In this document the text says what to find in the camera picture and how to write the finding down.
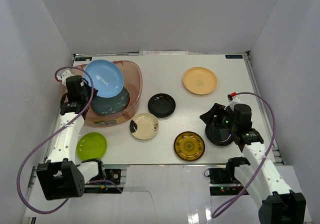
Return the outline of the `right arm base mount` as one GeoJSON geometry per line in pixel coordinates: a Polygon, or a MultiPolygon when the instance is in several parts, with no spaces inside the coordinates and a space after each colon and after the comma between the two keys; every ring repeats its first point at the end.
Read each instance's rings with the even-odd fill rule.
{"type": "Polygon", "coordinates": [[[226,168],[208,168],[204,176],[209,179],[211,196],[236,196],[243,189],[243,185],[229,177],[226,168]]]}

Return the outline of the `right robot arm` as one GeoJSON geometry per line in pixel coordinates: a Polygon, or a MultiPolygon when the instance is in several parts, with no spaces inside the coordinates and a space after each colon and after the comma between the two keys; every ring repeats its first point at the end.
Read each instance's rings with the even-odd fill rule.
{"type": "Polygon", "coordinates": [[[258,207],[260,223],[303,223],[306,199],[285,182],[268,158],[264,140],[252,127],[251,107],[246,104],[214,104],[200,119],[211,133],[214,127],[225,129],[239,147],[242,157],[226,164],[226,178],[240,182],[258,207]]]}

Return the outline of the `light blue plate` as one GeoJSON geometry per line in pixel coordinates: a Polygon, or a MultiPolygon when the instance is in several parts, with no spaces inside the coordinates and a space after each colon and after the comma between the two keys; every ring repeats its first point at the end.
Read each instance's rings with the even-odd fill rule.
{"type": "Polygon", "coordinates": [[[90,75],[97,95],[112,98],[118,95],[124,87],[124,77],[121,70],[107,60],[94,60],[86,65],[84,70],[90,75]]]}

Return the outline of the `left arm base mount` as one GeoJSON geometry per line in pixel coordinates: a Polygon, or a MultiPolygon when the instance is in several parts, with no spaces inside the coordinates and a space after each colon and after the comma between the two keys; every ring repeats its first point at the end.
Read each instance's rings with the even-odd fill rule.
{"type": "Polygon", "coordinates": [[[121,169],[118,168],[112,168],[112,169],[105,169],[105,180],[109,180],[113,182],[116,185],[119,185],[121,183],[121,169]]]}

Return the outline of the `lime green plate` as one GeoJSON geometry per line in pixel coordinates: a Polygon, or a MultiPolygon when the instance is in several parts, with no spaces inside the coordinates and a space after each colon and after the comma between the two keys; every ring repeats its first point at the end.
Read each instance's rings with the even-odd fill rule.
{"type": "Polygon", "coordinates": [[[84,135],[77,143],[77,155],[82,161],[100,159],[107,151],[107,139],[98,132],[84,135]]]}

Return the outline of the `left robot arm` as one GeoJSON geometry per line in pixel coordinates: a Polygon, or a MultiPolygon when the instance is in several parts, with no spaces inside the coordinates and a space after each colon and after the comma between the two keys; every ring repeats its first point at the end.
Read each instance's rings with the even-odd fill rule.
{"type": "Polygon", "coordinates": [[[91,95],[88,83],[79,75],[65,79],[67,92],[60,102],[60,124],[64,129],[57,134],[53,149],[45,163],[40,163],[36,174],[46,200],[81,197],[85,184],[101,183],[106,171],[99,158],[91,158],[76,165],[79,133],[84,125],[87,103],[91,95]]]}

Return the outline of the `dark teal ceramic plate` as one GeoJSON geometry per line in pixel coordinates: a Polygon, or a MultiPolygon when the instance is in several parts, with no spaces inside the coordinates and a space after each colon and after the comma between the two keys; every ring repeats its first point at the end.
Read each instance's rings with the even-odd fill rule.
{"type": "Polygon", "coordinates": [[[91,102],[91,108],[98,115],[112,115],[124,110],[129,105],[130,96],[130,92],[126,87],[123,87],[118,95],[111,98],[96,95],[91,102]]]}

